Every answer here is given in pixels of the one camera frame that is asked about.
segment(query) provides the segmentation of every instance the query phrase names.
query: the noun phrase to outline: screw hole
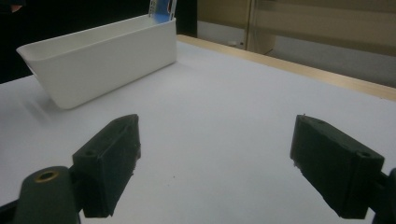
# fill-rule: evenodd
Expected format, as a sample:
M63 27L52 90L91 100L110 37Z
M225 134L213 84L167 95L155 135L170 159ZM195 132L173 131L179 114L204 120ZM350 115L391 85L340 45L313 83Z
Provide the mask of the screw hole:
M93 150L88 150L88 151L85 152L85 155L86 156L93 156L93 155L95 155L95 152Z
M358 152L358 155L364 158L371 157L370 153L368 152Z
M59 172L57 172L57 171L46 171L44 173L39 174L35 178L35 182L36 183L48 182L52 179L55 179L58 175L59 175Z

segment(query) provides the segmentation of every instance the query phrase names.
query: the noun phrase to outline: white table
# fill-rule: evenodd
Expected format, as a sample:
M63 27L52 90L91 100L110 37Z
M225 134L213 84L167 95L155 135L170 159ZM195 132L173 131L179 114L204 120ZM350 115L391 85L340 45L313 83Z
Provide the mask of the white table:
M115 211L82 223L371 223L343 220L293 166L295 117L323 119L396 166L396 103L177 43L177 62L72 110L34 77L0 85L0 204L111 120L139 115L142 158Z

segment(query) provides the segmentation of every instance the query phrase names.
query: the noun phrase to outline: dark background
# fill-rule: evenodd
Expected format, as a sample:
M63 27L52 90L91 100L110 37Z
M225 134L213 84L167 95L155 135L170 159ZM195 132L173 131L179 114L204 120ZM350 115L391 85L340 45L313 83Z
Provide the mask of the dark background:
M32 73L16 48L115 21L148 14L149 0L27 0L19 11L0 15L0 83ZM177 1L177 33L197 35L196 0Z

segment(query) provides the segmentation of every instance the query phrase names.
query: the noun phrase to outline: wooden table edge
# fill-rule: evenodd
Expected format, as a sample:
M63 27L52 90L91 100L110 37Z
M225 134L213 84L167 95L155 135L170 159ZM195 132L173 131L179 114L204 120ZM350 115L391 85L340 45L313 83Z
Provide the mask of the wooden table edge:
M353 91L364 92L382 99L396 102L396 89L379 85L373 82L360 80L354 77L346 77L332 72L323 71L317 68L291 63L258 53L249 52L243 49L236 49L225 45L205 41L202 39L178 35L177 40L194 45L196 47L211 49L216 52L233 55L255 63L265 64L274 68L292 72L301 76L311 77L334 86L350 89Z

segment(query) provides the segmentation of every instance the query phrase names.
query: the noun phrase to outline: white container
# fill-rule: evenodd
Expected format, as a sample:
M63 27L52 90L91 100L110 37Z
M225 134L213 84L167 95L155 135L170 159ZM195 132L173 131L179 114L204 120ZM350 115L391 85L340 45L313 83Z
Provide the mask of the white container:
M176 42L176 20L158 24L145 15L17 52L55 104L68 109L173 63Z

